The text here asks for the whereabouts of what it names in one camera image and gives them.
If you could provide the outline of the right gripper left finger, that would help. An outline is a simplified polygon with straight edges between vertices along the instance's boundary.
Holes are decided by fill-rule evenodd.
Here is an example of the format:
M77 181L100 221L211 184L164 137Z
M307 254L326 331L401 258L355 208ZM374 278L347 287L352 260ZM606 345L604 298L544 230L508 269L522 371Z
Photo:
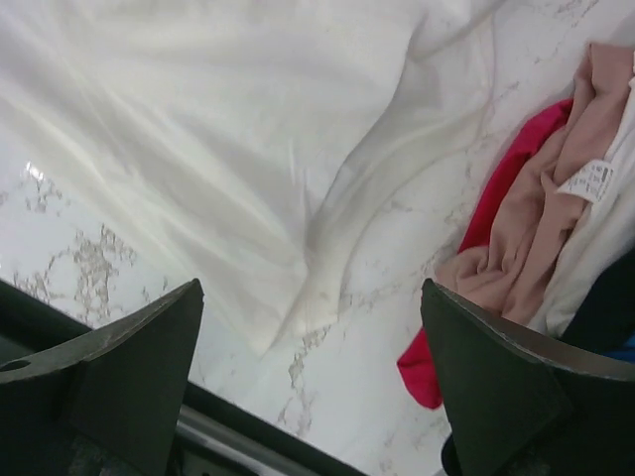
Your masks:
M2 474L164 474L202 308L192 280L77 337L63 326L2 364Z

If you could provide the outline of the white t shirt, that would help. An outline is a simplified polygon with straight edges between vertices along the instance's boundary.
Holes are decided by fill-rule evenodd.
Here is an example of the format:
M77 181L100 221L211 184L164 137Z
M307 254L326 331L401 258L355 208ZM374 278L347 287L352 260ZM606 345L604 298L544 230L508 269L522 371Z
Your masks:
M334 323L350 256L468 148L494 1L5 1L1 129L257 353Z

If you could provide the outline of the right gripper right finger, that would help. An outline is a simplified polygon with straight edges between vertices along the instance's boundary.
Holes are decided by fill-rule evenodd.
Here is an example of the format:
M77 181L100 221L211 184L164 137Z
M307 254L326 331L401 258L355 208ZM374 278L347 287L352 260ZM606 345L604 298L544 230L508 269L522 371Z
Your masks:
M421 315L462 474L633 474L633 364L494 316L431 279Z

